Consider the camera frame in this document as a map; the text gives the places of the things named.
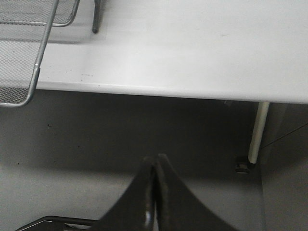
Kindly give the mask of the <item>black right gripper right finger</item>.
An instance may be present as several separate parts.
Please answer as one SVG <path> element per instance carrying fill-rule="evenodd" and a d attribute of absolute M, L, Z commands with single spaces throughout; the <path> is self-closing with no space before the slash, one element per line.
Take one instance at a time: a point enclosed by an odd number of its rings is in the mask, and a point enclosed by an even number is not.
<path fill-rule="evenodd" d="M 179 178 L 165 154 L 155 162 L 154 193 L 160 231 L 235 231 L 209 210 Z"/>

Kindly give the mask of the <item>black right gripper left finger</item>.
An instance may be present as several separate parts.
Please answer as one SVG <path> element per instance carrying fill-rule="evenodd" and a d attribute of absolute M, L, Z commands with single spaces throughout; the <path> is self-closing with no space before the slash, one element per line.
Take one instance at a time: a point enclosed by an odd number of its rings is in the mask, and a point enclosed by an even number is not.
<path fill-rule="evenodd" d="M 113 207 L 98 221 L 99 231 L 152 231 L 154 227 L 154 160 L 146 157 Z"/>

